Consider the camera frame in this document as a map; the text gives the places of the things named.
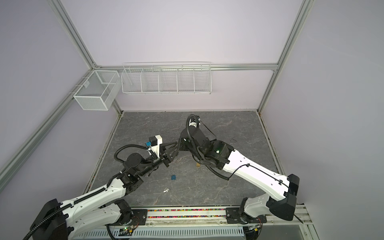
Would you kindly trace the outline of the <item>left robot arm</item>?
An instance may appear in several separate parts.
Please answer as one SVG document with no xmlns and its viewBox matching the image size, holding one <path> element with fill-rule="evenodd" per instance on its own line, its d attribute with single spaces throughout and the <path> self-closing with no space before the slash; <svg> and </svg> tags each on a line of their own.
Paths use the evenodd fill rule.
<svg viewBox="0 0 384 240">
<path fill-rule="evenodd" d="M 134 213 L 124 196 L 134 192 L 142 177 L 155 171 L 160 164 L 168 166 L 177 151 L 177 142 L 163 143 L 157 136 L 144 146 L 128 144 L 114 154 L 123 169 L 106 184 L 84 195 L 59 202 L 53 199 L 43 206 L 32 223 L 26 240 L 72 240 L 107 225 L 126 225 Z"/>
</svg>

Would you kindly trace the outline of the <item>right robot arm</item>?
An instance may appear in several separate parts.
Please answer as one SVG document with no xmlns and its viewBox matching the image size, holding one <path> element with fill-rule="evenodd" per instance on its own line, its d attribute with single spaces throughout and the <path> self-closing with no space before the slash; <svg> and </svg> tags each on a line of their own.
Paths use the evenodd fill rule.
<svg viewBox="0 0 384 240">
<path fill-rule="evenodd" d="M 260 217 L 272 214 L 285 221 L 295 217 L 298 176 L 285 176 L 268 170 L 241 154 L 233 146 L 218 139 L 210 140 L 204 135 L 199 116 L 189 115 L 186 127 L 179 140 L 179 150 L 188 151 L 201 166 L 223 180 L 238 176 L 253 184 L 264 195 L 244 198 L 233 220 L 240 224 L 261 222 Z"/>
</svg>

